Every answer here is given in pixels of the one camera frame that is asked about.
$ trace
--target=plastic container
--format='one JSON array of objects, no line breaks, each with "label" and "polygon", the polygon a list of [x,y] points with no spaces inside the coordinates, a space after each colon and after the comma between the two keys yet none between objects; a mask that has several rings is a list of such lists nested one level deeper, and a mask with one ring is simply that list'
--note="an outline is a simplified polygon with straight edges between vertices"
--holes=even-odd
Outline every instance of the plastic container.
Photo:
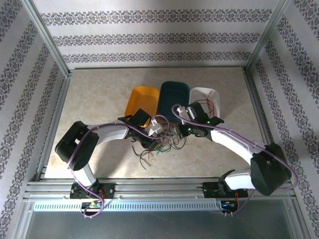
[{"label": "plastic container", "polygon": [[156,115],[160,92],[158,89],[149,86],[136,86],[131,93],[125,116],[134,115],[142,109],[150,116]]},{"label": "plastic container", "polygon": [[[208,108],[208,104],[206,103],[207,101],[205,96],[214,104],[214,115],[213,113],[209,115],[210,109]],[[201,103],[203,110],[208,114],[210,118],[213,116],[217,116],[220,118],[220,98],[219,93],[216,90],[203,87],[195,87],[191,89],[189,103],[191,104],[195,101]]]},{"label": "plastic container", "polygon": [[189,86],[182,82],[166,81],[160,87],[158,112],[170,122],[180,122],[171,108],[175,104],[187,106],[189,102]]}]

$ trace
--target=patterned wallpaper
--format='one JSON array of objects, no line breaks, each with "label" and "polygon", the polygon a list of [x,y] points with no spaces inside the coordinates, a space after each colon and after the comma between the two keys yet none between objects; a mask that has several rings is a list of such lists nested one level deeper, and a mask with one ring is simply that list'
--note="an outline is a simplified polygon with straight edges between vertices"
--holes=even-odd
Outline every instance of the patterned wallpaper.
[{"label": "patterned wallpaper", "polygon": [[275,142],[299,176],[298,202],[319,238],[319,9],[291,1],[252,70]]},{"label": "patterned wallpaper", "polygon": [[34,0],[70,69],[242,65],[278,0]]},{"label": "patterned wallpaper", "polygon": [[35,175],[63,75],[19,0],[0,0],[0,239]]}]

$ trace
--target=white container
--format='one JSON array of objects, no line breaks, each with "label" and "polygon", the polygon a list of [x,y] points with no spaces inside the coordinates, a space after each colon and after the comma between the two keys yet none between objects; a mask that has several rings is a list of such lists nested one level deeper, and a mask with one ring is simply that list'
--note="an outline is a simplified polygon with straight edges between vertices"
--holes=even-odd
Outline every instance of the white container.
[{"label": "white container", "polygon": [[204,95],[208,97],[208,99],[210,101],[212,101],[212,103],[214,104],[214,115],[210,115],[210,117],[213,116],[217,116],[220,118],[220,98],[219,98],[219,93],[214,90],[214,89],[210,89],[210,88],[203,88],[203,87],[195,87],[193,89],[191,89],[190,91],[190,95],[189,95],[189,103],[194,103],[195,101],[199,101],[199,103],[204,103],[201,104],[201,106],[203,107],[203,110],[205,111],[205,113],[208,114],[209,116],[209,108],[208,105],[206,104],[206,101],[200,101],[200,100],[205,100]]}]

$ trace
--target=marble surface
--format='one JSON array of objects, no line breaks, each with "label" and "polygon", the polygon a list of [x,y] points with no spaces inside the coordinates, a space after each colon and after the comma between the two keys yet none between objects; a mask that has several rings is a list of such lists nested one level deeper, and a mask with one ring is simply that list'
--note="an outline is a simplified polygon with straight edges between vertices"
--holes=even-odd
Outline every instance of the marble surface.
[{"label": "marble surface", "polygon": [[[220,94],[221,118],[233,130],[262,142],[253,106],[241,68],[141,68],[75,70],[50,155],[46,178],[69,178],[54,147],[78,120],[85,124],[111,122],[124,116],[132,89],[138,85],[160,89],[165,81],[179,81],[194,87],[207,87]],[[220,176],[230,169],[249,165],[226,147],[206,138],[190,136],[181,150],[155,153],[146,170],[134,155],[129,139],[113,140],[96,147],[89,162],[97,177]],[[137,152],[143,148],[134,143]]]}]

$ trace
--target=table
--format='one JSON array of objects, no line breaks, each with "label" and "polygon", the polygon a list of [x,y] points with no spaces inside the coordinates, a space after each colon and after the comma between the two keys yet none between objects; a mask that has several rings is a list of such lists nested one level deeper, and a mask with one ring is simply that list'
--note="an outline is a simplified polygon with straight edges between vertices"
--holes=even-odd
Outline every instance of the table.
[{"label": "table", "polygon": [[[117,68],[75,70],[67,92],[46,178],[71,178],[54,148],[71,125],[111,122],[124,116],[132,89],[138,85],[160,89],[165,81],[207,87],[220,94],[220,115],[233,130],[262,142],[251,99],[240,67],[231,68]],[[134,143],[137,152],[143,148]],[[181,150],[151,155],[146,170],[134,155],[129,139],[100,144],[89,162],[97,177],[201,177],[221,176],[249,165],[226,147],[206,138],[187,138]]]}]

